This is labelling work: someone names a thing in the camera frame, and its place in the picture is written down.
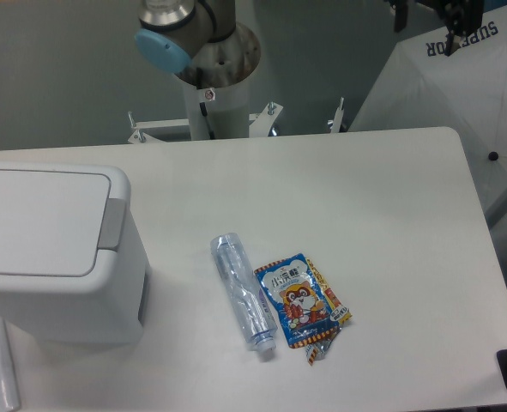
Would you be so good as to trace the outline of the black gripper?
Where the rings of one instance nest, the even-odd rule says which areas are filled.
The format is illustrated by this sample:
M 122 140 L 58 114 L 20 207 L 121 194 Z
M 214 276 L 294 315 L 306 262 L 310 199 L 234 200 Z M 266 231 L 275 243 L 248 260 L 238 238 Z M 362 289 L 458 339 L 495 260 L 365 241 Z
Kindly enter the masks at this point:
M 482 23 L 484 0 L 428 0 L 424 5 L 434 9 L 444 21 L 449 32 L 446 35 L 444 55 L 454 54 L 460 47 L 462 33 L 473 33 Z M 407 26 L 408 0 L 395 0 L 394 31 L 401 32 Z

